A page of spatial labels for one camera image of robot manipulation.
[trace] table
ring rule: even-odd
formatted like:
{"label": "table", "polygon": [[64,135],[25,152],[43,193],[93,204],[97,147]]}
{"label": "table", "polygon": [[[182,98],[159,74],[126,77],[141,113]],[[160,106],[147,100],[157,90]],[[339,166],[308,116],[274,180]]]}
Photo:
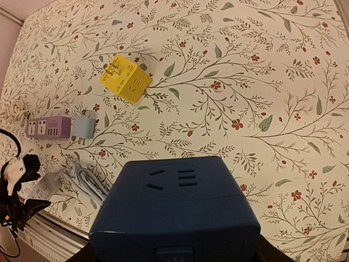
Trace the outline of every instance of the table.
{"label": "table", "polygon": [[[96,117],[95,136],[33,140],[0,123],[43,175],[79,161],[107,188],[130,160],[220,156],[275,247],[328,261],[349,229],[348,52],[332,0],[56,1],[26,20],[0,105]],[[136,105],[99,83],[116,54],[153,78]],[[14,147],[0,146],[3,163]],[[88,231],[98,209],[64,181],[48,211]]]}

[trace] beige cord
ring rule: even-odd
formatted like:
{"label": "beige cord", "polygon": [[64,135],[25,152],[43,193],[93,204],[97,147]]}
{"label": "beige cord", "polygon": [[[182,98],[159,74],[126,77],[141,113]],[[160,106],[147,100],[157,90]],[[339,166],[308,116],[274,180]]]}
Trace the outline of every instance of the beige cord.
{"label": "beige cord", "polygon": [[4,115],[5,119],[12,118],[14,121],[19,121],[21,127],[24,127],[28,120],[28,112],[23,100],[12,102],[0,115]]}

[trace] dark blue power adapter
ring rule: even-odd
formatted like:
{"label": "dark blue power adapter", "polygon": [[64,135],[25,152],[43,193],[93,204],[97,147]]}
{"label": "dark blue power adapter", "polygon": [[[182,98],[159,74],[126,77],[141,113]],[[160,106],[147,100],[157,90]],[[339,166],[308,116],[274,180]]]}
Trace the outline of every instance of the dark blue power adapter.
{"label": "dark blue power adapter", "polygon": [[219,157],[128,162],[89,233],[100,261],[249,261],[260,225]]}

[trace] yellow cube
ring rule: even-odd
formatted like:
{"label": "yellow cube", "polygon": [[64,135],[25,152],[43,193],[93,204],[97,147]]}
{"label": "yellow cube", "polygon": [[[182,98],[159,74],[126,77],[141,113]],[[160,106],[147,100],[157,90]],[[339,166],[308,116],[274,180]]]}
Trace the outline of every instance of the yellow cube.
{"label": "yellow cube", "polygon": [[137,64],[117,55],[99,81],[117,96],[136,103],[152,82],[152,78]]}

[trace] pink power strip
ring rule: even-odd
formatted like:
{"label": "pink power strip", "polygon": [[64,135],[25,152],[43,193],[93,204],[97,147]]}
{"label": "pink power strip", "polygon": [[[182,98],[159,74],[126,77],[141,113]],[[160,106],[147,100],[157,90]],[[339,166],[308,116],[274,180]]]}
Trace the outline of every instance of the pink power strip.
{"label": "pink power strip", "polygon": [[51,116],[28,120],[28,138],[68,139],[70,138],[71,119],[65,116]]}

